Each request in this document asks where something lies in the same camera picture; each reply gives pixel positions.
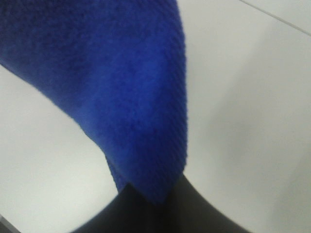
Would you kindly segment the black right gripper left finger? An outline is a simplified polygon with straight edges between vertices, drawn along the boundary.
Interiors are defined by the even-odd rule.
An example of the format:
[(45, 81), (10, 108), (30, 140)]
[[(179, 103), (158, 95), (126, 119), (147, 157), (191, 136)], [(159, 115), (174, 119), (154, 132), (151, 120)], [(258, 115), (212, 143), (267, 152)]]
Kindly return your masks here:
[(127, 185), (95, 217), (74, 230), (75, 233), (166, 233), (161, 209)]

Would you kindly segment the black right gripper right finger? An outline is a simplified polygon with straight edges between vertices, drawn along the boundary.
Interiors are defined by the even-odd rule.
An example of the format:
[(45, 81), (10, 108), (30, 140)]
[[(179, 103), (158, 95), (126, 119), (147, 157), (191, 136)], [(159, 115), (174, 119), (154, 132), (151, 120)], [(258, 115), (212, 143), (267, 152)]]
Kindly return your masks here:
[(166, 233), (249, 233), (224, 215), (181, 175), (165, 200)]

